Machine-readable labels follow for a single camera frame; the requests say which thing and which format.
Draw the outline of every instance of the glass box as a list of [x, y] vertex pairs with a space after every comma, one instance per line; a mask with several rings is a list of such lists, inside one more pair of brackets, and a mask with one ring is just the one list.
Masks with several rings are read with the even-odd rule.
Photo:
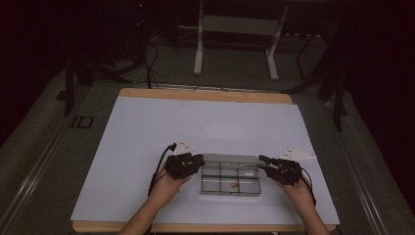
[[204, 154], [202, 188], [204, 195], [257, 197], [260, 194], [255, 156]]

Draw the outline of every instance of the black controller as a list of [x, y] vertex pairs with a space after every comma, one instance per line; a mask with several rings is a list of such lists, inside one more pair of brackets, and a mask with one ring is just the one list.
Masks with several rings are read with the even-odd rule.
[[297, 162], [283, 159], [270, 159], [264, 155], [259, 155], [258, 159], [265, 162], [266, 165], [258, 164], [257, 167], [265, 170], [266, 176], [282, 184], [295, 185], [302, 178], [302, 169]]
[[173, 179], [182, 179], [197, 173], [203, 165], [205, 165], [203, 155], [192, 157], [191, 153], [186, 153], [168, 156], [164, 168]]

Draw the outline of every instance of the white paper sheet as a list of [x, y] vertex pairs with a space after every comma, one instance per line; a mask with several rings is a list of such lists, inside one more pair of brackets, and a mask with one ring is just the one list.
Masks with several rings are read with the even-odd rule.
[[[146, 200], [161, 153], [182, 138], [194, 154], [277, 158], [288, 146], [314, 153], [296, 105], [118, 97], [71, 220], [127, 221]], [[323, 221], [339, 224], [317, 160], [299, 163]], [[259, 176], [259, 197], [233, 197], [201, 195], [195, 174], [155, 222], [301, 224], [283, 191], [263, 170]]]

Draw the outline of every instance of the wooden border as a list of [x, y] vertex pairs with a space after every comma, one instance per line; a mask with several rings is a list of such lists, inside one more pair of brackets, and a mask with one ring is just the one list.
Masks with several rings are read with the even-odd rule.
[[119, 92], [121, 97], [140, 97], [153, 99], [177, 99], [199, 101], [229, 101], [250, 102], [265, 104], [293, 104], [287, 94], [253, 93], [234, 91], [206, 91], [206, 90], [170, 90], [170, 89], [138, 89], [124, 88]]
[[[88, 222], [74, 221], [73, 229], [76, 232], [118, 232], [123, 222]], [[336, 225], [326, 224], [329, 231]], [[155, 223], [152, 232], [156, 233], [204, 233], [204, 232], [296, 232], [304, 231], [303, 225], [250, 225], [250, 224], [159, 224]]]

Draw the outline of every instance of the gray floor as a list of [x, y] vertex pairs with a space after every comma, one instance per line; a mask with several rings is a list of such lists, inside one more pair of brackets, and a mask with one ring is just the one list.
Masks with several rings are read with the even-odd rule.
[[[275, 60], [280, 75], [271, 81], [264, 52], [208, 41], [203, 73], [193, 75], [195, 40], [186, 37], [178, 45], [154, 39], [158, 56], [154, 76], [158, 87], [217, 87], [278, 92], [302, 82], [296, 54], [304, 40], [285, 36], [278, 44]], [[306, 72], [316, 65], [324, 43], [315, 39], [301, 61]], [[156, 56], [149, 49], [148, 60]], [[146, 72], [137, 70], [125, 78], [130, 86], [145, 87]], [[7, 234], [69, 234], [71, 211], [98, 148], [123, 84], [98, 78], [92, 87], [76, 88], [77, 106], [63, 117], [65, 104], [55, 100], [65, 88], [65, 74], [55, 77], [21, 125], [0, 150], [0, 212], [14, 218]], [[319, 84], [293, 96], [304, 116], [314, 150], [341, 220], [331, 234], [415, 234], [415, 219], [400, 195], [373, 138], [346, 93], [343, 132], [331, 122], [331, 107], [316, 98]], [[70, 128], [74, 116], [93, 117], [90, 129]], [[18, 194], [27, 176], [32, 176], [27, 194]], [[13, 203], [18, 196], [21, 204]]]

